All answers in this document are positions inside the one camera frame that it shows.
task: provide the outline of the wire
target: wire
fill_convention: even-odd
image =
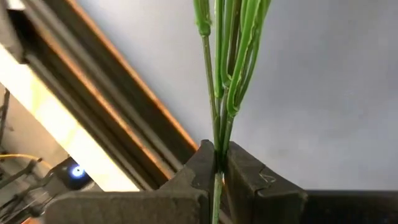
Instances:
[[[23,157],[26,159],[34,159],[37,162],[41,162],[45,167],[52,169],[53,167],[46,161],[44,161],[42,158],[39,158],[37,156],[31,156],[31,155],[27,155],[27,154],[6,154],[6,155],[0,155],[1,159],[4,158],[17,158],[17,157]]]

